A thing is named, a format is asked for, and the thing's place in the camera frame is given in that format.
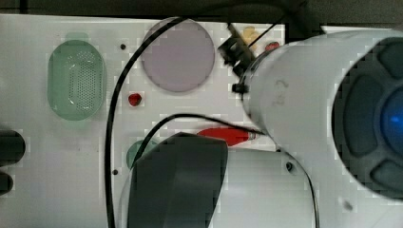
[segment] small screw hole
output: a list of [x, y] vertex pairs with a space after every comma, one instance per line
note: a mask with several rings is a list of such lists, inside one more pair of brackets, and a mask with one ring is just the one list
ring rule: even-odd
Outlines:
[[285, 164], [285, 167], [287, 168], [288, 172], [291, 172], [294, 168], [293, 164], [291, 162], [287, 162]]
[[346, 211], [353, 211], [353, 209], [354, 209], [353, 205], [345, 199], [341, 199], [340, 204]]

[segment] dark background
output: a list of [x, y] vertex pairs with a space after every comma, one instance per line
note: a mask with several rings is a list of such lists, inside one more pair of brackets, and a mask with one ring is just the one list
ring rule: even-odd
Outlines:
[[[166, 16], [188, 15], [199, 9], [228, 1], [0, 0], [0, 12], [160, 19]], [[256, 0], [234, 1], [256, 2]], [[403, 23], [403, 0], [310, 0], [307, 7], [321, 25], [394, 28]], [[244, 5], [231, 10], [210, 11], [201, 20], [227, 21], [227, 15], [231, 15], [232, 22], [274, 23], [281, 13], [278, 9], [264, 5]]]

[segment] blue light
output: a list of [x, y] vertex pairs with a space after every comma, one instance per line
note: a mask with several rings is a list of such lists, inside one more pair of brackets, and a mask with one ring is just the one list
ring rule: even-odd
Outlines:
[[398, 117], [393, 116], [393, 117], [391, 117], [391, 121], [395, 122], [395, 123], [399, 123], [400, 119]]

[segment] red object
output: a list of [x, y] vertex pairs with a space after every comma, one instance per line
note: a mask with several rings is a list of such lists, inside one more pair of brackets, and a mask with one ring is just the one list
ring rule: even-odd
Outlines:
[[132, 106], [137, 106], [140, 104], [140, 102], [142, 101], [142, 95], [138, 94], [138, 93], [133, 93], [130, 94], [130, 96], [128, 96], [128, 102], [130, 103], [130, 105]]
[[235, 128], [208, 128], [199, 132], [198, 135], [225, 140], [228, 146], [236, 145], [256, 138], [255, 134]]
[[273, 50], [279, 47], [279, 42], [272, 42], [268, 44], [264, 49], [265, 50]]

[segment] white robot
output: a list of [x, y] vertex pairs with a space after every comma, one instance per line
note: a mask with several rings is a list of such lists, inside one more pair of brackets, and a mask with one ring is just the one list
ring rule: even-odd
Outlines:
[[[403, 32], [346, 31], [291, 43], [260, 55], [240, 85], [246, 113], [281, 152], [221, 153], [224, 178], [210, 209], [205, 192], [191, 187], [166, 190], [170, 200], [159, 204], [161, 192], [142, 182], [151, 169], [139, 168], [122, 194], [121, 227], [403, 227]], [[139, 165], [158, 163], [162, 150]], [[175, 177], [202, 189], [202, 172]], [[159, 217], [156, 205], [166, 207]], [[195, 205], [204, 224], [191, 216]]]

